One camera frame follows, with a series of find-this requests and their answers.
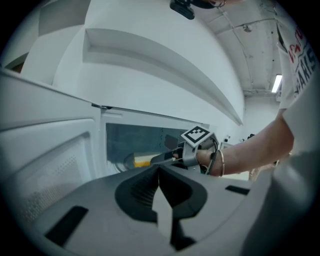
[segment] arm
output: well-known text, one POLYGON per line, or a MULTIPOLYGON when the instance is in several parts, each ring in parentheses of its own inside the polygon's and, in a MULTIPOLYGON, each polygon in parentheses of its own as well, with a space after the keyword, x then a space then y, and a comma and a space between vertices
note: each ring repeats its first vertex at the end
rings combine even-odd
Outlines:
MULTIPOLYGON (((266 128, 254 137, 222 151, 225 163, 225 175, 245 172, 277 161, 287 155, 294 143, 294 137, 287 126, 280 109, 277 117, 266 128)), ((208 166, 210 151, 199 150, 197 154, 200 164, 208 166)), ((217 153, 210 175, 220 176, 222 160, 217 153)))

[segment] yellow object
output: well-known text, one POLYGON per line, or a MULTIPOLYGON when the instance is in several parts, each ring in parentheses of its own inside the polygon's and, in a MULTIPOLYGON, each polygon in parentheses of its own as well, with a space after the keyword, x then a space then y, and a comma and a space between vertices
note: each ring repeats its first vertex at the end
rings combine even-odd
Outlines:
POLYGON ((147 167, 151 165, 151 159, 160 155, 160 153, 155 152, 144 152, 144 153, 134 153, 133 154, 133 164, 135 168, 147 167))

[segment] white ceiling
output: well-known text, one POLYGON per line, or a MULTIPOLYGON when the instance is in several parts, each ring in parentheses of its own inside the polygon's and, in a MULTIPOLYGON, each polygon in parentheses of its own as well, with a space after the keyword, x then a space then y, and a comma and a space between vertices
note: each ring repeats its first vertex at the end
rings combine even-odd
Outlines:
POLYGON ((268 0, 247 0, 220 9, 192 7, 229 55, 245 96, 270 95, 281 65, 274 9, 268 0), (251 32, 244 31, 249 25, 251 32))

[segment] ceiling light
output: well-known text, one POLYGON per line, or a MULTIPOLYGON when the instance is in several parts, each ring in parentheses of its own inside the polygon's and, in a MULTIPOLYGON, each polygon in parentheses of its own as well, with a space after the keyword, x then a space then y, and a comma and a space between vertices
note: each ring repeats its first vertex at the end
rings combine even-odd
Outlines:
POLYGON ((281 80, 282 80, 282 74, 277 74, 275 77, 273 88, 272 88, 272 93, 275 94, 278 91, 281 80))

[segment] black camera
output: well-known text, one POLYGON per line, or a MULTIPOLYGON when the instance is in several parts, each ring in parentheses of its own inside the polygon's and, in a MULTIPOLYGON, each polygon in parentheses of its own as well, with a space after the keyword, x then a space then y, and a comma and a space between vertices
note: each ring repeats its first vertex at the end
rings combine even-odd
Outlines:
POLYGON ((170 1, 170 8, 177 13, 183 15, 189 20, 193 20, 195 18, 195 12, 191 8, 191 4, 203 9, 212 9, 215 8, 209 2, 204 2, 201 0, 171 0, 170 1))

